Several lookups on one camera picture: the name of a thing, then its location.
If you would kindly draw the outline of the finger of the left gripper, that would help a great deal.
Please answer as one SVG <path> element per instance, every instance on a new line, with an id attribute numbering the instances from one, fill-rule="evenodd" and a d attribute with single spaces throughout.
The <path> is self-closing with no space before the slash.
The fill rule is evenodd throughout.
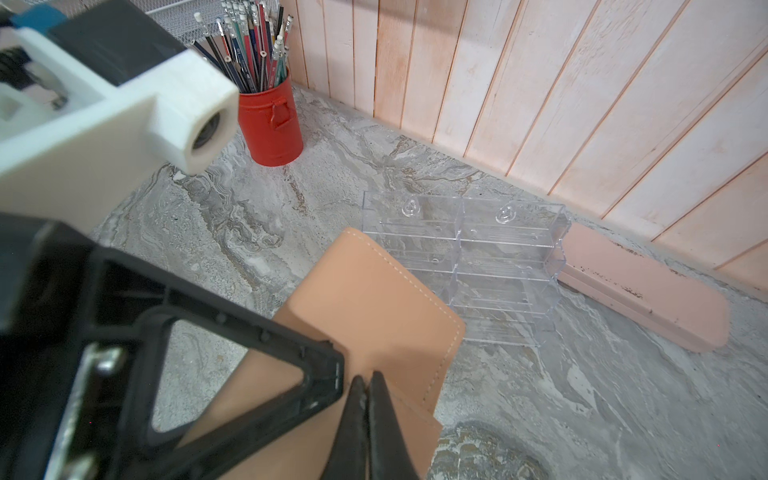
<path id="1" fill-rule="evenodd" d="M 77 309 L 77 455 L 99 479 L 215 479 L 329 407 L 342 354 L 115 250 Z"/>

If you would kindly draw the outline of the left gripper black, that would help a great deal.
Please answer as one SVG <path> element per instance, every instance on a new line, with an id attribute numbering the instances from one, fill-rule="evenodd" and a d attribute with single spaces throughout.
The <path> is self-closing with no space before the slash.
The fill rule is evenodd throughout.
<path id="1" fill-rule="evenodd" d="M 120 476 L 120 252 L 1 216 L 1 476 Z"/>

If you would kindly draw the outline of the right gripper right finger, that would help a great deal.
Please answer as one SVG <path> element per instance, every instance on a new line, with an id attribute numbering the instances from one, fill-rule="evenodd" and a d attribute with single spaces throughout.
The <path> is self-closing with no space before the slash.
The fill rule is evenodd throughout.
<path id="1" fill-rule="evenodd" d="M 368 387 L 369 478 L 417 480 L 384 375 L 374 371 Z"/>

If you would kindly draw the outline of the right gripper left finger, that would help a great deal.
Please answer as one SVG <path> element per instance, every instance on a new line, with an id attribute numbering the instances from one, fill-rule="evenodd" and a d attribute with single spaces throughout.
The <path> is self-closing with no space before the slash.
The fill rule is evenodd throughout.
<path id="1" fill-rule="evenodd" d="M 367 394 L 362 376 L 353 378 L 322 480 L 365 479 L 367 468 Z"/>

